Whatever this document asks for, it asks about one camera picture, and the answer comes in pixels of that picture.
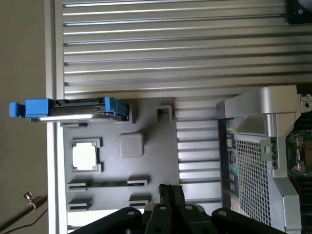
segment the metal mesh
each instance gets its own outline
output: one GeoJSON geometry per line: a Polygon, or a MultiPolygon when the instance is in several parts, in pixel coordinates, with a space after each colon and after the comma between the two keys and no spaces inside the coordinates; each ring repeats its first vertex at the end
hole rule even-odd
{"type": "Polygon", "coordinates": [[[260,144],[236,143],[240,208],[250,218],[271,225],[267,164],[261,160],[260,144]]]}

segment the green circuit board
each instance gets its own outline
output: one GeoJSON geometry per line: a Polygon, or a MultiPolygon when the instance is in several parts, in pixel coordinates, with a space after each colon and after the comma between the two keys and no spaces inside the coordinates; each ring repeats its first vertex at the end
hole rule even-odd
{"type": "Polygon", "coordinates": [[[292,131],[286,137],[288,175],[312,177],[312,131],[292,131]]]}

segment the mesh grille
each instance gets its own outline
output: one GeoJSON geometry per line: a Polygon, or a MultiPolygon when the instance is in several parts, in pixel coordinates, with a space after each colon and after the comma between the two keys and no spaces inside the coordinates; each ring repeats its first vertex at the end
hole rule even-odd
{"type": "Polygon", "coordinates": [[[241,209],[249,217],[271,225],[267,164],[261,160],[260,144],[236,143],[241,209]]]}

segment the cable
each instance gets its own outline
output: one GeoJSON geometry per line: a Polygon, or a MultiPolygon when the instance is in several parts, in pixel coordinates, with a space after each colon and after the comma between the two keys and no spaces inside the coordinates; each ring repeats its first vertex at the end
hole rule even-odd
{"type": "Polygon", "coordinates": [[[48,209],[46,209],[44,212],[42,212],[42,214],[31,224],[27,224],[27,225],[24,225],[24,226],[20,226],[18,228],[14,228],[12,230],[9,230],[7,231],[6,233],[3,233],[3,234],[8,234],[8,233],[11,233],[11,232],[14,232],[16,230],[19,230],[19,229],[22,229],[22,228],[27,228],[27,227],[30,227],[30,226],[33,226],[35,223],[38,222],[39,219],[41,219],[41,217],[48,211],[48,209]]]}

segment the gray wall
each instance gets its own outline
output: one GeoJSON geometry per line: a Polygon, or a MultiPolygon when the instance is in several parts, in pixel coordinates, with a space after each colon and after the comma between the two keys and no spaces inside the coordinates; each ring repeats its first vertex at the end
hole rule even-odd
{"type": "MultiPolygon", "coordinates": [[[[26,191],[47,193],[45,124],[8,116],[10,102],[45,97],[43,10],[43,0],[0,0],[0,222],[25,207],[26,191]]],[[[47,220],[14,234],[47,233],[47,220]]]]}

